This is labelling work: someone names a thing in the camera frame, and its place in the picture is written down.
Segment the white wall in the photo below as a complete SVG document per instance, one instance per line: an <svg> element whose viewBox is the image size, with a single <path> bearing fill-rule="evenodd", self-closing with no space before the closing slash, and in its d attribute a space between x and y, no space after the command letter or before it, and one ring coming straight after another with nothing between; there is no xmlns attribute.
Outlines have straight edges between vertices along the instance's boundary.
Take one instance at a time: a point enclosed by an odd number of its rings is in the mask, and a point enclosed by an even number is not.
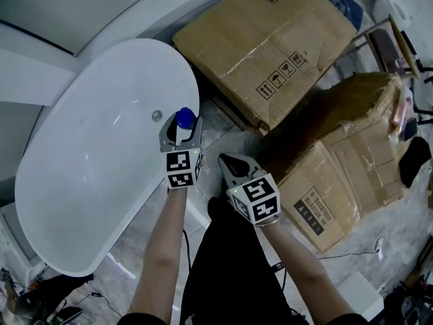
<svg viewBox="0 0 433 325"><path fill-rule="evenodd" d="M138 0L0 0L0 19L77 54Z"/></svg>
<svg viewBox="0 0 433 325"><path fill-rule="evenodd" d="M433 0L407 0L413 12L406 30L424 66L433 65Z"/></svg>
<svg viewBox="0 0 433 325"><path fill-rule="evenodd" d="M14 179L40 106L0 102L0 207L14 195Z"/></svg>
<svg viewBox="0 0 433 325"><path fill-rule="evenodd" d="M54 105L78 74L78 60L0 24L0 100Z"/></svg>

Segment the blue object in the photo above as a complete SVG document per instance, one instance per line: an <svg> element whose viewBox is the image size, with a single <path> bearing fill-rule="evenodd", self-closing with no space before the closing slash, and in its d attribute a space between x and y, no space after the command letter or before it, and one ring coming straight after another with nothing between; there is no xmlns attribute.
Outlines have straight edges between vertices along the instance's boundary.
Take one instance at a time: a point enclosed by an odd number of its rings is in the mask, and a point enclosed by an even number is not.
<svg viewBox="0 0 433 325"><path fill-rule="evenodd" d="M357 31L361 28L363 22L363 9L354 0L329 0L344 14L344 17L350 20Z"/></svg>
<svg viewBox="0 0 433 325"><path fill-rule="evenodd" d="M184 130L192 130L196 116L188 107L183 107L177 113L177 126Z"/></svg>

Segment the black sleeve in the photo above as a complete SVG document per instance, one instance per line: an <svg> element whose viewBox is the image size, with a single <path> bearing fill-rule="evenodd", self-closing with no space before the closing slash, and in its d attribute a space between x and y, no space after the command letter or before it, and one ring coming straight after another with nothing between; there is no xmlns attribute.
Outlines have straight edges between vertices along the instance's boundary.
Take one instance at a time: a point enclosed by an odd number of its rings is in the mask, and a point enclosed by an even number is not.
<svg viewBox="0 0 433 325"><path fill-rule="evenodd" d="M346 314L345 316L338 317L332 320L328 325L366 325L368 321L361 317L359 314Z"/></svg>
<svg viewBox="0 0 433 325"><path fill-rule="evenodd" d="M130 313L122 317L117 325L166 325L160 318L145 313Z"/></svg>

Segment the brown cardboard box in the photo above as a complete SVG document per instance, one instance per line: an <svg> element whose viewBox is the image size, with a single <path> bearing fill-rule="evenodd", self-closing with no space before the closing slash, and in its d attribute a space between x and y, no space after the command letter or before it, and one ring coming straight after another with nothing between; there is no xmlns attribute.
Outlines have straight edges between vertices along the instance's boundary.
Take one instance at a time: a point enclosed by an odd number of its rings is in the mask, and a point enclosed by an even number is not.
<svg viewBox="0 0 433 325"><path fill-rule="evenodd" d="M253 127L266 133L355 34L328 0L224 0L173 41Z"/></svg>
<svg viewBox="0 0 433 325"><path fill-rule="evenodd" d="M282 209L321 251L363 215L403 196L399 148L388 139L400 88L388 73L342 81L308 106L297 126L291 122L297 132L262 163L279 185Z"/></svg>
<svg viewBox="0 0 433 325"><path fill-rule="evenodd" d="M428 189L430 191L430 195L428 196L428 208L433 209L433 179L428 182Z"/></svg>

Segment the white bathtub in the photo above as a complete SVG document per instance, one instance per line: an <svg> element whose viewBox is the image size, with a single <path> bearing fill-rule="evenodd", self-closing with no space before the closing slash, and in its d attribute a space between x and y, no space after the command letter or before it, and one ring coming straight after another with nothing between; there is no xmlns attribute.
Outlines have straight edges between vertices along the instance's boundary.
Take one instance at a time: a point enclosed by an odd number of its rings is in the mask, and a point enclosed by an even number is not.
<svg viewBox="0 0 433 325"><path fill-rule="evenodd" d="M159 130L184 106L198 114L191 68L155 40L119 43L75 79L16 178L22 229L48 265L69 276L97 268L162 180Z"/></svg>

